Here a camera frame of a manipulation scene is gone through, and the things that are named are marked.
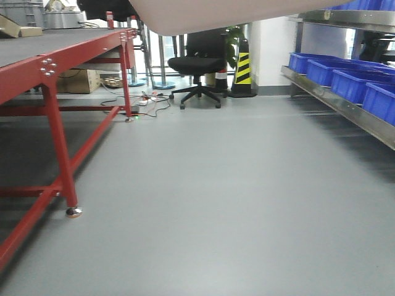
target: yellow black striped cone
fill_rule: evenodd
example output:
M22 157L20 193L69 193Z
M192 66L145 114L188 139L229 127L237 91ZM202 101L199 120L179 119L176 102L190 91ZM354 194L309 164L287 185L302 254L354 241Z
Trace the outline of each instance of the yellow black striped cone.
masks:
M249 66L248 41L244 39L240 42L238 63L233 78L230 97L254 97L256 93L251 89L251 68Z

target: gray storage bin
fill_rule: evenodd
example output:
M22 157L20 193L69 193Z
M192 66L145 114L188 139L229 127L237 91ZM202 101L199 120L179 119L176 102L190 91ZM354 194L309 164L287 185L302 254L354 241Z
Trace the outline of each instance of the gray storage bin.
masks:
M42 0L0 0L0 14L20 26L47 28Z

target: red metal frame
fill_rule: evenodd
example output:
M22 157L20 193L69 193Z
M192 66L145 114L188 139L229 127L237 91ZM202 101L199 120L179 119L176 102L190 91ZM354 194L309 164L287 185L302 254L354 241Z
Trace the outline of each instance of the red metal frame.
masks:
M131 116L127 68L131 68L135 64L133 52L134 36L134 29L111 30L102 37L0 67L0 81L2 84L0 104L11 100L34 86L42 86L45 106L2 106L0 107L0 116L47 116L60 171L59 177L49 186L0 187L0 197L37 197L29 211L19 221L8 238L0 245L0 271L8 264L53 197L61 195L65 197L68 207L77 206L78 199L75 192L73 173L92 150L119 111L123 110L126 112L127 117ZM94 60L95 57L114 48L118 48L120 55L118 59ZM57 76L87 61L100 63L118 62L121 64L125 95L124 105L59 107L56 97ZM60 112L79 110L108 110L109 113L75 156L70 159Z

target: blue plastic bin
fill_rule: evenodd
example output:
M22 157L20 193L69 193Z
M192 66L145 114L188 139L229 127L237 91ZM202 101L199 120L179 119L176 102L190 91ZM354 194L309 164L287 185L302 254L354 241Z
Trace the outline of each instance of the blue plastic bin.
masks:
M359 0L355 0L343 5L345 5L345 9L347 10L358 10L360 4L359 2L360 2Z
M291 53L291 57L289 58L289 67L299 74L307 73L307 61L309 59L326 59L326 60L342 60L339 57L334 57L332 55L323 55L323 54L306 54L301 52L293 52Z
M382 0L380 10L395 10L395 1L394 0Z
M362 108L395 125L395 85L367 83Z
M358 10L380 10L381 0L360 0Z
M308 79L322 86L331 86L333 70L356 70L365 72L378 72L364 65L346 62L345 60L309 60L307 67Z
M387 65L374 66L373 68L384 73L395 75L395 68Z
M343 4L343 9L347 10L380 10L382 0L355 0Z
M368 82L395 84L395 75L383 72L333 70L331 90L354 104L362 104Z
M364 65L367 67L382 67L385 66L384 64L378 63L378 62L371 62L369 60L348 60L349 62L352 62L354 64L360 64Z
M330 6L325 8L326 10L339 10L341 9L341 5L337 5L337 6Z

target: white wall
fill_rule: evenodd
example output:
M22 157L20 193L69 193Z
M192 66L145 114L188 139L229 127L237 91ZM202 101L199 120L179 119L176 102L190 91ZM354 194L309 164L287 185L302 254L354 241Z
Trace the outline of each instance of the white wall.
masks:
M250 29L252 77L258 86L283 86L289 81L281 74L295 48L296 23L287 17L254 22Z
M281 66L295 50L296 22L278 17L254 22L249 30L252 79L258 86L284 86ZM302 52L345 57L346 29L304 24Z

